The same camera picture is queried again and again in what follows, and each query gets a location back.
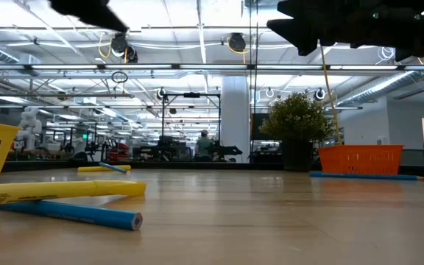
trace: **white robot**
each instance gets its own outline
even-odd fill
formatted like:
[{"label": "white robot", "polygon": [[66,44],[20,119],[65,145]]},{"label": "white robot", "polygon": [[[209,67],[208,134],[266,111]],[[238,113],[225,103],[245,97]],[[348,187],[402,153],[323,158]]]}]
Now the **white robot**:
[{"label": "white robot", "polygon": [[26,107],[21,114],[21,122],[18,127],[22,130],[18,131],[15,136],[14,148],[24,150],[33,150],[35,148],[35,134],[42,132],[42,122],[37,120],[38,108]]}]

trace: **person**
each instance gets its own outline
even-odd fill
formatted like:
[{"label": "person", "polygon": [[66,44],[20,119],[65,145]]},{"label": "person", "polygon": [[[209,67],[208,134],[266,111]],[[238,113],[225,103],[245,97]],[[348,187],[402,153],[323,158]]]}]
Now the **person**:
[{"label": "person", "polygon": [[195,154],[199,162],[211,162],[212,156],[207,148],[212,146],[212,140],[207,137],[208,131],[200,132],[200,138],[196,142]]}]

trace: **chair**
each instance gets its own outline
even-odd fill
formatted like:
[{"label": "chair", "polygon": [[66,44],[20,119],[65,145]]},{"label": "chair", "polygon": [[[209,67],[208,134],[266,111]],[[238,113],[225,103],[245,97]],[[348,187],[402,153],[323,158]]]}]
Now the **chair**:
[{"label": "chair", "polygon": [[403,149],[400,164],[403,166],[424,166],[424,150]]}]

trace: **green plant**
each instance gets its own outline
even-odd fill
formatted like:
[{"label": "green plant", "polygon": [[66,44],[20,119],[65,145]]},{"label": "green plant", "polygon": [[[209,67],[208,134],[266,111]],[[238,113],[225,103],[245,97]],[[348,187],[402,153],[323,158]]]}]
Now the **green plant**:
[{"label": "green plant", "polygon": [[304,93],[277,100],[259,129],[279,141],[321,141],[334,134],[333,119],[327,118],[322,105]]}]

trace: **yellow pole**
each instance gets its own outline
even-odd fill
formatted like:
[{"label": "yellow pole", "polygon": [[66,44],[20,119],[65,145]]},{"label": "yellow pole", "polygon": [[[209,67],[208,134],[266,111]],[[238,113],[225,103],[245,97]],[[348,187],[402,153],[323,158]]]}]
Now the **yellow pole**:
[{"label": "yellow pole", "polygon": [[141,196],[145,188],[143,182],[120,180],[0,184],[0,204],[81,196]]},{"label": "yellow pole", "polygon": [[323,72],[325,73],[325,82],[327,84],[328,97],[330,98],[331,111],[333,112],[333,120],[335,121],[336,137],[338,138],[338,145],[342,145],[342,137],[339,134],[338,116],[336,114],[335,106],[333,104],[333,96],[331,96],[330,84],[328,83],[327,65],[325,63],[325,53],[323,46],[320,44],[320,51],[322,52]]},{"label": "yellow pole", "polygon": [[[130,166],[115,166],[120,169],[131,170]],[[78,172],[98,172],[98,171],[113,171],[104,166],[83,166],[78,168]]]}]

